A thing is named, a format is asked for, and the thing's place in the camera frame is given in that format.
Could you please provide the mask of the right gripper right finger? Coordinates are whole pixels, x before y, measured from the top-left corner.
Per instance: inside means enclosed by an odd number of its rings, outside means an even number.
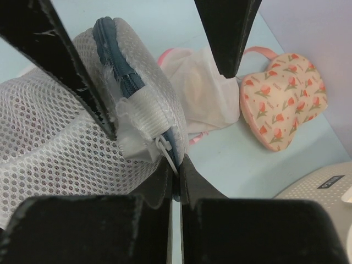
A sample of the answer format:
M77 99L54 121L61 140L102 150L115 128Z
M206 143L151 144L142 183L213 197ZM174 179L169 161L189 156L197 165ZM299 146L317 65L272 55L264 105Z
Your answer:
M314 201L230 199L188 156L179 190L184 263L348 263L331 218Z

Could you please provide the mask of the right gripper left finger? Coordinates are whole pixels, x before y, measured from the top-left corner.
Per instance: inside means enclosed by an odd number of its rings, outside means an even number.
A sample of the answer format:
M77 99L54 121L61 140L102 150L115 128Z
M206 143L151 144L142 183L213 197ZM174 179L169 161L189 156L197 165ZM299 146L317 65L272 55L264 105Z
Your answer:
M126 195L28 198L1 235L1 263L171 263L172 178L162 159Z

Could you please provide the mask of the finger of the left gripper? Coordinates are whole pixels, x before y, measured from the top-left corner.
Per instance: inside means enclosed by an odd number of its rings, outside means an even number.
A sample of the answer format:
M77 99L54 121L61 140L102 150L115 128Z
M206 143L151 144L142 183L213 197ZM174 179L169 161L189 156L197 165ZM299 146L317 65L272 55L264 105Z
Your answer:
M51 1L1 1L1 38L69 91L110 140L109 101L88 74Z
M260 0L198 0L195 5L219 73L235 77Z

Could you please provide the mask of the grey trimmed mesh laundry bag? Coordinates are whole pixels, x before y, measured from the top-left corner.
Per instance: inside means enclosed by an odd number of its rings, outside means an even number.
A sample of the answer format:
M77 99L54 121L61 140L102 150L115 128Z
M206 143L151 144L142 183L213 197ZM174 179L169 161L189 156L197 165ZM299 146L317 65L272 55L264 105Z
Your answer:
M2 229L29 197L127 194L162 156L179 167L188 150L179 98L125 20L100 18L73 43L113 103L117 139L39 68L1 83Z

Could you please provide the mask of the cream plastic basket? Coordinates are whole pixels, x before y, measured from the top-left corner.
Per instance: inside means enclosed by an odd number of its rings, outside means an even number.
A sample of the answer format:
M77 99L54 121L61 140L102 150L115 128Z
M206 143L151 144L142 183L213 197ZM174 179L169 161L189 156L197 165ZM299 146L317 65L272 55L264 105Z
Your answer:
M275 198L318 202L330 209L343 202L342 196L351 188L351 162L329 165L295 181Z

